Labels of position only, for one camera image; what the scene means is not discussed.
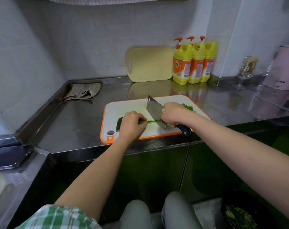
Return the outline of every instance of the leg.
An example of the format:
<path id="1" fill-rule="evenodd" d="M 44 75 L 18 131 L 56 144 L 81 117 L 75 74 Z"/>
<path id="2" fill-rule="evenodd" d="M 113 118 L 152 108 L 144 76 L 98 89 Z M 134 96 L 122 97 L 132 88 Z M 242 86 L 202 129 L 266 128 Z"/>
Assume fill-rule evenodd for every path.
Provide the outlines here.
<path id="1" fill-rule="evenodd" d="M 149 208 L 141 200 L 127 204 L 119 222 L 120 229 L 153 229 Z"/>
<path id="2" fill-rule="evenodd" d="M 171 192 L 166 197 L 162 223 L 166 229 L 202 229 L 192 205 L 178 192 Z"/>

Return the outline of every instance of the knife handle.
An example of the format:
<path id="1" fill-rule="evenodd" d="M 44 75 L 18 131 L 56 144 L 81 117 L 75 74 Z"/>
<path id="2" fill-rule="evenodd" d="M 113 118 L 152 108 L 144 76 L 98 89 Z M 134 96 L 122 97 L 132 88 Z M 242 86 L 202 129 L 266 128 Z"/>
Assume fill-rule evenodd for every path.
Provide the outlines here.
<path id="1" fill-rule="evenodd" d="M 175 125 L 175 126 L 182 131 L 184 136 L 191 138 L 192 131 L 189 127 L 187 127 L 186 125 Z"/>

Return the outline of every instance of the person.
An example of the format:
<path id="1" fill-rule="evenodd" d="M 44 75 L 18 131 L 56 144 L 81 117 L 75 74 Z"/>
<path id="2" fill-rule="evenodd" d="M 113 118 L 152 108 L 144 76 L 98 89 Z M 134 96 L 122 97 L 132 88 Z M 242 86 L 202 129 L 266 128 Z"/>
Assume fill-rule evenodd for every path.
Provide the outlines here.
<path id="1" fill-rule="evenodd" d="M 246 184 L 289 218 L 289 156 L 181 104 L 168 102 L 164 108 L 165 122 L 172 127 L 184 124 L 192 128 Z M 114 143 L 74 180 L 54 205 L 43 206 L 17 228 L 101 228 L 97 222 L 123 156 L 146 128 L 146 120 L 141 113 L 127 112 Z M 201 228 L 191 204 L 178 192 L 167 196 L 162 221 L 166 229 Z M 152 228 L 146 204 L 131 201 L 120 218 L 120 228 Z"/>

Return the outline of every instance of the person's left arm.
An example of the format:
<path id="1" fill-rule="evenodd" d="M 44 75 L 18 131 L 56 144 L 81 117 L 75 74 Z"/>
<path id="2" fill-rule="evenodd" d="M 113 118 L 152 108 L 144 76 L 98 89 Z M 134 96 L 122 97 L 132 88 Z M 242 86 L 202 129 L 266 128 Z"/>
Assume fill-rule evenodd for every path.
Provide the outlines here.
<path id="1" fill-rule="evenodd" d="M 146 120 L 140 113 L 127 112 L 122 119 L 119 137 L 74 180 L 55 205 L 78 207 L 98 222 L 123 156 L 146 128 Z"/>

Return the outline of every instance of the striped cloth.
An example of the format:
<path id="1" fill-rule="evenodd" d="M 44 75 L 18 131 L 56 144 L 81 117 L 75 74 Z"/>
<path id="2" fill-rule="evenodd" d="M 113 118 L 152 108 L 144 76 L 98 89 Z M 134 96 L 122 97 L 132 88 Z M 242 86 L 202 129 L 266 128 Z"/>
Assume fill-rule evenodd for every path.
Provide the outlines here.
<path id="1" fill-rule="evenodd" d="M 158 1 L 158 0 L 49 0 L 49 1 L 69 5 L 113 5 L 113 4 L 126 4 L 145 1 Z"/>
<path id="2" fill-rule="evenodd" d="M 16 229 L 102 229 L 77 207 L 45 205 Z"/>

